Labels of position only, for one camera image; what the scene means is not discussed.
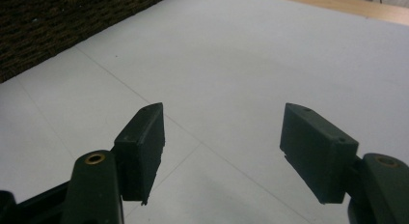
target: white surface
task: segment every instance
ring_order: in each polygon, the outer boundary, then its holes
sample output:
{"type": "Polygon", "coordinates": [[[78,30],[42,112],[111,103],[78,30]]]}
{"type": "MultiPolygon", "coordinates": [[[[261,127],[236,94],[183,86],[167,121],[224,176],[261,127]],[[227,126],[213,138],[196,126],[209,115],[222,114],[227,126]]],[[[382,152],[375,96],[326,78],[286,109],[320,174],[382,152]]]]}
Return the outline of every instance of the white surface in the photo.
{"type": "Polygon", "coordinates": [[[345,224],[348,198],[320,205],[279,149],[285,103],[360,156],[408,162],[408,29],[285,0],[166,0],[0,85],[0,187],[20,202],[68,180],[162,101],[163,163],[127,223],[345,224]]]}

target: table surface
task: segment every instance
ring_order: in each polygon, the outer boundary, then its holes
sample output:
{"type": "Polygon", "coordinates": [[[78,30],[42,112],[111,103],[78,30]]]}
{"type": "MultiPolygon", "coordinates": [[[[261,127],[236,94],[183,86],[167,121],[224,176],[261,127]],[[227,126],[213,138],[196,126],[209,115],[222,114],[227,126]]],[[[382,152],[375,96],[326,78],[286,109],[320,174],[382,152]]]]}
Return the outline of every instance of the table surface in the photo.
{"type": "Polygon", "coordinates": [[[0,188],[18,202],[162,101],[166,146],[126,223],[346,224],[280,150],[286,102],[409,162],[409,27],[288,0],[165,0],[0,85],[0,188]]]}
{"type": "Polygon", "coordinates": [[[293,0],[321,8],[409,25],[409,9],[363,0],[293,0]]]}

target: wooden edge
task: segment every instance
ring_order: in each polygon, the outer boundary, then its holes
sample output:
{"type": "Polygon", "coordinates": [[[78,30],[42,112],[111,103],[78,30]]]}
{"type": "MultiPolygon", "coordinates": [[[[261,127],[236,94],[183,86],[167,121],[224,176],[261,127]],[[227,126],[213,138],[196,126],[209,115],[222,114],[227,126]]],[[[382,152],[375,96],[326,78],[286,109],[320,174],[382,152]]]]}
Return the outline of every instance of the wooden edge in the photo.
{"type": "Polygon", "coordinates": [[[363,0],[292,0],[348,14],[409,25],[409,9],[363,0]]]}

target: dark woven mat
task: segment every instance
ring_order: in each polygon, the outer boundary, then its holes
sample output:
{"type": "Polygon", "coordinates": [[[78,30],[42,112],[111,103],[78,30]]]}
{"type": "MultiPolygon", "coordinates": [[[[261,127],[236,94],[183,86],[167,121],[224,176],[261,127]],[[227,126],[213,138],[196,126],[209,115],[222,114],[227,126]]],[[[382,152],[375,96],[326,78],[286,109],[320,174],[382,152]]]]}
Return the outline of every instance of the dark woven mat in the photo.
{"type": "Polygon", "coordinates": [[[0,83],[161,0],[0,0],[0,83]]]}

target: brown wicker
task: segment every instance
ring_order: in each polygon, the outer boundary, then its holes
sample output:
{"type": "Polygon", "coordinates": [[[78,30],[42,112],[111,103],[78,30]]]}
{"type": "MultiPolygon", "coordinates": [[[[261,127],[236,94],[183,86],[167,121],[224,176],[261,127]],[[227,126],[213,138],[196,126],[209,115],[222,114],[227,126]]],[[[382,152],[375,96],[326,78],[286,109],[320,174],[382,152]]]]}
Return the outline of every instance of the brown wicker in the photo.
{"type": "Polygon", "coordinates": [[[0,0],[0,83],[161,0],[0,0]]]}

